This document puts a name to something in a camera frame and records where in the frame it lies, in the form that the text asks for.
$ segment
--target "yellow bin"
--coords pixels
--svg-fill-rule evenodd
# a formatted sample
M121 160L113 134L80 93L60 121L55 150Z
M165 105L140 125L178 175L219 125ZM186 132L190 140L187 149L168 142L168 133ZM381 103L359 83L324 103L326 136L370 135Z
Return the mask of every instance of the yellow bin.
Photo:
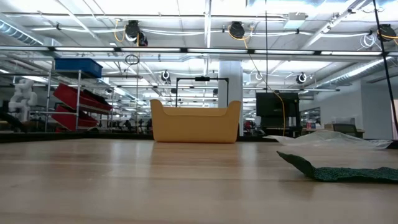
M232 101L228 108L172 108L151 100L150 108L154 138L158 142L236 141L240 101Z

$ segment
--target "blue container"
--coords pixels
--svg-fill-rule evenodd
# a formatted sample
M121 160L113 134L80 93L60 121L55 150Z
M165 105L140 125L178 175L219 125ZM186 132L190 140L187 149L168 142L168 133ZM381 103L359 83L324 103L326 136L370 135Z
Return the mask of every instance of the blue container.
M102 77L102 66L91 58L56 58L55 70L70 78L78 78L79 70L83 72L81 78Z

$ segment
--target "pillar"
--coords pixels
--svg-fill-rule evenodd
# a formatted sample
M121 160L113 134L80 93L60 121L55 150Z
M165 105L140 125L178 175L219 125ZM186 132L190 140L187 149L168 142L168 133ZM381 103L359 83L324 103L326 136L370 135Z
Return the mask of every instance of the pillar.
M220 61L218 78L229 78L228 101L238 100L243 105L243 69L242 61ZM218 107L226 108L227 84L225 81L218 81ZM239 135L243 136L243 106L239 117Z

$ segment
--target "plastic sheet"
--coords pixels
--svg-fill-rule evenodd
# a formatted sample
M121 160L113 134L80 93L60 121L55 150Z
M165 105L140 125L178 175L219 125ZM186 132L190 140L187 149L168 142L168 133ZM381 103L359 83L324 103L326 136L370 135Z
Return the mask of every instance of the plastic sheet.
M284 136L266 136L264 138L276 139L284 146L307 146L307 147L351 147L359 149L385 149L392 141L390 140L363 140L347 134L335 131L315 131L314 133L290 138Z

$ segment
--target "green mat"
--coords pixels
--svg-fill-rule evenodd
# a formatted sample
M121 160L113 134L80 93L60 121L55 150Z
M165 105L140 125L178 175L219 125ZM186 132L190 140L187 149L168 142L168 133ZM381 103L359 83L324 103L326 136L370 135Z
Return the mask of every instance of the green mat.
M307 177L323 182L380 182L397 183L398 170L389 167L378 169L351 169L321 167L316 168L306 159L277 151L278 155L286 162L292 164Z

